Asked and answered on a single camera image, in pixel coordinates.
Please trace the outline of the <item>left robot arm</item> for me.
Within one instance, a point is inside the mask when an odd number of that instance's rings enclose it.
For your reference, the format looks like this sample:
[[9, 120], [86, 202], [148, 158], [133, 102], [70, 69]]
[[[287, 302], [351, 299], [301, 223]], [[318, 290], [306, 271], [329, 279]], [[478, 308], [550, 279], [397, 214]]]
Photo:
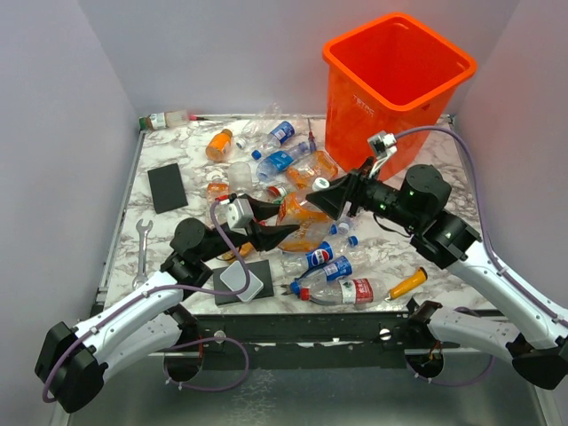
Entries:
[[197, 319], [182, 306], [202, 292], [212, 274], [207, 262], [250, 243], [256, 251], [275, 249], [298, 225], [264, 225], [279, 205], [230, 195], [237, 209], [229, 224], [206, 226], [189, 217], [178, 223], [171, 254], [160, 270], [104, 311], [70, 327], [60, 322], [47, 332], [35, 364], [46, 403], [68, 413], [89, 404], [115, 373], [160, 350], [186, 350], [203, 342]]

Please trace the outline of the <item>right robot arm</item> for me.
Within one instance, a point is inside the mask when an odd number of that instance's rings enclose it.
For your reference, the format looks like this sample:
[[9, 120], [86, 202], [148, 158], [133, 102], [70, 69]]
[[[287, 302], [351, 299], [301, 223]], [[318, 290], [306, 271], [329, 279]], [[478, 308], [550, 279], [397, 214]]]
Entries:
[[463, 280], [506, 317], [495, 322], [427, 301], [407, 326], [414, 345], [440, 341], [470, 347], [508, 361], [534, 386], [555, 389], [567, 375], [566, 319], [555, 317], [553, 304], [520, 275], [491, 259], [480, 234], [446, 210], [451, 192], [436, 168], [418, 164], [399, 189], [352, 170], [306, 199], [333, 219], [345, 208], [352, 215], [363, 209], [403, 227], [419, 255]]

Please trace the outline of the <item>red label water bottle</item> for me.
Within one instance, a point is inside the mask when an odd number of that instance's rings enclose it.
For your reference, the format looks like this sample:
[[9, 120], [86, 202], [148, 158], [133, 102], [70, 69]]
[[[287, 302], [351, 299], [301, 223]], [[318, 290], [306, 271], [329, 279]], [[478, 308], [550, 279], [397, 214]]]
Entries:
[[321, 306], [354, 306], [380, 302], [386, 292], [386, 287], [377, 280], [342, 278], [301, 288], [299, 296]]

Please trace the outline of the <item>brown coffee bottle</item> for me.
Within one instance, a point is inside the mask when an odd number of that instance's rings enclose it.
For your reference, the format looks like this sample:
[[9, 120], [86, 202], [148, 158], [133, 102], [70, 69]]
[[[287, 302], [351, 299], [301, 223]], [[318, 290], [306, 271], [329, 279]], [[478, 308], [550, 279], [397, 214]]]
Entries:
[[187, 125], [192, 116], [186, 110], [169, 111], [139, 117], [138, 125], [141, 130], [163, 130]]

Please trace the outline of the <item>large crushed orange bottle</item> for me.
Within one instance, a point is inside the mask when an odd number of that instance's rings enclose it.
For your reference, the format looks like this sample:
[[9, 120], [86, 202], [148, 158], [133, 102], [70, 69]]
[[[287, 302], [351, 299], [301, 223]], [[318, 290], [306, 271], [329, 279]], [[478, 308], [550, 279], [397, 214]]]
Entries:
[[283, 198], [276, 225], [299, 225], [299, 228], [279, 244], [279, 249], [287, 252], [309, 252], [327, 238], [332, 219], [308, 202], [305, 196], [329, 187], [327, 179], [317, 177], [311, 187], [295, 191]]

